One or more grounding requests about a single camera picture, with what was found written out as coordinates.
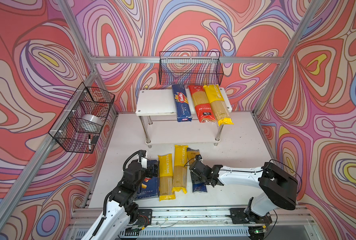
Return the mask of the blue Ankara spaghetti bag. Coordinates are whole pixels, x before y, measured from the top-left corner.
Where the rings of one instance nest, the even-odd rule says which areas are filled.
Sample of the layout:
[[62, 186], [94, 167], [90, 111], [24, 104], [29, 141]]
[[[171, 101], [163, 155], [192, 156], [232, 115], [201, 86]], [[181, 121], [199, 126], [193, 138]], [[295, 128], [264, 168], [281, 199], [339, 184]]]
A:
[[[199, 150], [194, 150], [191, 148], [187, 149], [187, 166], [191, 167], [194, 162], [195, 162], [195, 157], [197, 155], [200, 155]], [[207, 188], [204, 183], [200, 183], [196, 175], [192, 172], [190, 172], [190, 178], [191, 178], [191, 183], [192, 183], [192, 192], [193, 193], [207, 193]]]

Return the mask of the yellow Pastatime spaghetti bag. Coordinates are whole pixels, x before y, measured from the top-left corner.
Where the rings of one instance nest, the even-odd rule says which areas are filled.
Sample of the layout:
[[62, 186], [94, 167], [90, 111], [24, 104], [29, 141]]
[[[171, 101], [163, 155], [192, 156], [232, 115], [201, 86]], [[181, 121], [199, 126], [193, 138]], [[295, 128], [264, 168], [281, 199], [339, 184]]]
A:
[[232, 119], [229, 115], [226, 102], [221, 94], [219, 85], [204, 86], [204, 91], [210, 103], [211, 109], [215, 115], [215, 119], [219, 126], [233, 125]]
[[187, 193], [187, 148], [184, 145], [175, 145], [173, 192]]
[[173, 167], [172, 154], [159, 156], [159, 201], [174, 200], [176, 198], [173, 192]]

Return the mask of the red spaghetti bag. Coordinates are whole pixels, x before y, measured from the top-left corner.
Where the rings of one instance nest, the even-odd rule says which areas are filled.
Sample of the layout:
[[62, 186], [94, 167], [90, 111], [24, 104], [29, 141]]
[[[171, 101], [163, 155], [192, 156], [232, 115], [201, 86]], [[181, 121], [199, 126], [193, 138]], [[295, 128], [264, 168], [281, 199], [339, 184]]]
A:
[[195, 112], [200, 123], [212, 122], [216, 119], [203, 86], [188, 86], [194, 104]]

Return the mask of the dark blue Barilla spaghetti box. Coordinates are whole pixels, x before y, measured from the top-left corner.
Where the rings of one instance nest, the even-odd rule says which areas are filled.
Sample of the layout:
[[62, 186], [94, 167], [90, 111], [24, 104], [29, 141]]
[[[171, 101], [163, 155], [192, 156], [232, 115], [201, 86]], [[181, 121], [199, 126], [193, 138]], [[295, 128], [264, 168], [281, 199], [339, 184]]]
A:
[[191, 122], [192, 115], [188, 104], [188, 98], [184, 85], [172, 85], [172, 91], [175, 99], [177, 121], [178, 122]]

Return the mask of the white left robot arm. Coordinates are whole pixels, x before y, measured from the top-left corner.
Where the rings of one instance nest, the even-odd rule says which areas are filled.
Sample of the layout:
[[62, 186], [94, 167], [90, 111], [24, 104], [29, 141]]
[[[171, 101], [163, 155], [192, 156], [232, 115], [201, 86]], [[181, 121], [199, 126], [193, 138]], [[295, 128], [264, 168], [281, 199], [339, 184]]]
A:
[[123, 176], [104, 198], [103, 211], [83, 240], [114, 240], [121, 232], [138, 233], [152, 223], [152, 210], [135, 203], [145, 179], [157, 177], [159, 164], [147, 159], [146, 150], [131, 154], [123, 164]]

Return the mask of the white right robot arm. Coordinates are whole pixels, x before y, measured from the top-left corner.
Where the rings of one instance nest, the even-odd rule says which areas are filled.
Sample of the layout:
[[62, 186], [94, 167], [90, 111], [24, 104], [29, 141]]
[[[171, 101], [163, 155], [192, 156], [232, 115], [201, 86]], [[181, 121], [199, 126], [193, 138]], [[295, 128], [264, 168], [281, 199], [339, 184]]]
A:
[[259, 196], [251, 196], [246, 208], [230, 209], [234, 224], [270, 224], [269, 212], [277, 208], [293, 211], [296, 208], [298, 180], [275, 165], [272, 160], [262, 167], [241, 169], [223, 165], [209, 167], [201, 156], [189, 162], [194, 181], [215, 186], [241, 185], [261, 189]]

